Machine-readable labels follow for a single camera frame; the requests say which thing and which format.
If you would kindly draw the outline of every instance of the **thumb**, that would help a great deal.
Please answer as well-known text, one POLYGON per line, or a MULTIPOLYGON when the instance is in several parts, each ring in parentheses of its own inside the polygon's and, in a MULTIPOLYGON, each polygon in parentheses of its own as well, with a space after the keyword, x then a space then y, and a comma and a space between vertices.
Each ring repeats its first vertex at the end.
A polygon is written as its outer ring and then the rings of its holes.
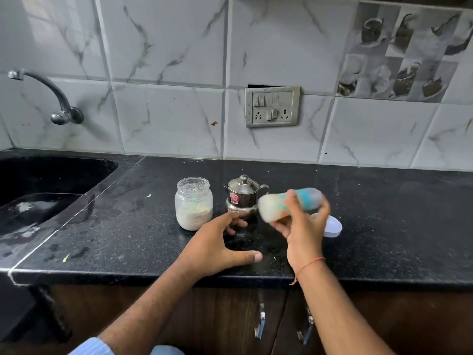
POLYGON ((286 192, 286 205, 289 208, 289 212, 293 219, 301 218, 305 216, 302 207, 300 206, 299 199, 295 190, 290 189, 286 192))
POLYGON ((263 254, 256 250, 234 251, 229 250, 229 267, 240 266, 245 264, 253 264, 260 262, 263 254))

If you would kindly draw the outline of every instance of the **white marble tile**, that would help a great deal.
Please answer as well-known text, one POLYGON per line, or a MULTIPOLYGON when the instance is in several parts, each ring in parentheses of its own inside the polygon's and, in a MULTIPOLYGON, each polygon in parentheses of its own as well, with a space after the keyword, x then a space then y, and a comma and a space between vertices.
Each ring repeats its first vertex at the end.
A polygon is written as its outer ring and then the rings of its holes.
POLYGON ((123 153, 118 120, 109 82, 51 79, 68 97, 71 106, 84 113, 80 125, 58 126, 51 113, 60 111, 57 98, 45 85, 25 77, 16 81, 0 77, 0 110, 16 147, 123 153))
POLYGON ((409 167, 436 107, 337 97, 320 163, 409 167))
POLYGON ((355 0, 230 0, 227 85, 333 95, 355 0))
POLYGON ((473 42, 464 51, 442 103, 473 105, 473 42))
POLYGON ((245 91, 226 92, 225 158, 317 163, 334 97, 302 96, 297 126, 246 128, 245 91))
POLYGON ((440 105, 412 167, 473 170, 473 106, 440 105))
POLYGON ((113 85, 125 153, 221 157, 223 90, 113 85))
POLYGON ((92 0, 0 0, 0 71, 106 76, 92 0))
POLYGON ((227 0, 99 0, 114 80, 223 84, 227 0))
POLYGON ((7 128, 3 123, 0 115, 0 150, 11 148, 10 138, 8 136, 7 128))

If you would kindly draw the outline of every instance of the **white plastic lid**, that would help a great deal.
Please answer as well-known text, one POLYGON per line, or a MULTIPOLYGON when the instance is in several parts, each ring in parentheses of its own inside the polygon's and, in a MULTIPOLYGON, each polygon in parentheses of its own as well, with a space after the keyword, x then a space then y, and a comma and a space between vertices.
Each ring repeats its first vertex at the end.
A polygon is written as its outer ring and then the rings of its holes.
MULTIPOLYGON (((311 215, 311 217, 316 217, 316 216, 317 216, 317 213, 311 215)), ((325 225, 323 236, 327 238, 338 237, 342 229, 343 229, 343 226, 341 225, 339 220, 329 215, 327 219, 327 224, 325 225)))

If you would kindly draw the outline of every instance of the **chrome tap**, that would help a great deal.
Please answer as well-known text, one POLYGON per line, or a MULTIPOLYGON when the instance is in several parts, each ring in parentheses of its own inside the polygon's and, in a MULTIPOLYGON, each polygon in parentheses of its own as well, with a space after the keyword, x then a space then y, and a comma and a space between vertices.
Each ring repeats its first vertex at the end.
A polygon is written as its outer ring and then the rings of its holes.
POLYGON ((17 79, 23 81, 24 76, 29 76, 31 78, 37 79, 41 83, 48 86, 56 95, 59 105, 61 106, 61 111, 51 114, 51 121, 55 124, 66 124, 73 122, 75 124, 81 124, 84 120, 84 115, 76 107, 71 107, 69 101, 67 100, 66 95, 57 87, 49 78, 40 76, 37 73, 30 72, 24 69, 21 70, 11 70, 8 72, 8 77, 12 79, 17 79))

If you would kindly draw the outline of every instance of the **black sink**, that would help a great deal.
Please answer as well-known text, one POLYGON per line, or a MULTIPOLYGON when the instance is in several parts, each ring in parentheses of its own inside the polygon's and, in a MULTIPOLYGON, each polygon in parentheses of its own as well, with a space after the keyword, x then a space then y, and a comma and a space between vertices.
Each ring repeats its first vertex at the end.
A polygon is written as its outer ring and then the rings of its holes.
POLYGON ((118 167, 89 158, 0 160, 0 243, 28 242, 46 220, 67 208, 118 167))

